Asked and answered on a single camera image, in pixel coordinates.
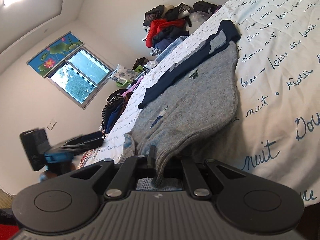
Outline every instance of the window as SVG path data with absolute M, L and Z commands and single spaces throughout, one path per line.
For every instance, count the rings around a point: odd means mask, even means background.
M 108 66 L 81 46 L 50 72 L 48 78 L 84 109 L 111 72 Z

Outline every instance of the white wall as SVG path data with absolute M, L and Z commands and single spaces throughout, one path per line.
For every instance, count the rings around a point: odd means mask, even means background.
M 79 19 L 97 33 L 112 42 L 118 49 L 131 53 L 134 57 L 148 55 L 151 49 L 145 46 L 142 29 L 145 12 L 163 4 L 174 6 L 185 3 L 193 6 L 199 0 L 84 0 Z M 214 4 L 224 4 L 228 0 L 204 0 Z
M 42 40 L 0 75 L 0 185 L 10 194 L 37 183 L 39 178 L 39 172 L 32 171 L 20 143 L 21 132 L 46 127 L 51 118 L 57 121 L 52 131 L 47 130 L 52 145 L 78 134 L 97 131 L 106 98 L 118 89 L 116 83 L 109 80 L 83 110 L 26 64 L 68 31 L 114 69 L 118 63 L 132 66 L 135 62 L 86 25 L 75 21 Z

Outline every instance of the glass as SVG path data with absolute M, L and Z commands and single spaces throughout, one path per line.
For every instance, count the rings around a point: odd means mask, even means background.
M 69 61 L 96 84 L 99 84 L 110 73 L 110 70 L 83 49 Z
M 95 89 L 91 83 L 67 64 L 63 65 L 50 78 L 81 104 Z

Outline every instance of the bed sheet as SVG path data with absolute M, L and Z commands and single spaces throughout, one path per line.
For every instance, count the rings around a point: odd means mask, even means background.
M 207 147 L 219 161 L 295 189 L 306 206 L 319 202 L 319 2 L 229 0 L 145 76 L 86 165 L 104 158 L 119 162 L 124 133 L 141 111 L 138 104 L 146 88 L 216 33 L 220 21 L 230 19 L 241 34 L 235 75 L 238 110 Z

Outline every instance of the pillow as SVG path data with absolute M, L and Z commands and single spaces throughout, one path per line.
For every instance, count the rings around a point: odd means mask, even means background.
M 129 81 L 131 83 L 136 79 L 138 75 L 138 72 L 135 72 L 132 69 L 125 68 L 124 66 L 118 64 L 118 67 L 109 78 L 121 84 L 124 84 L 126 81 Z

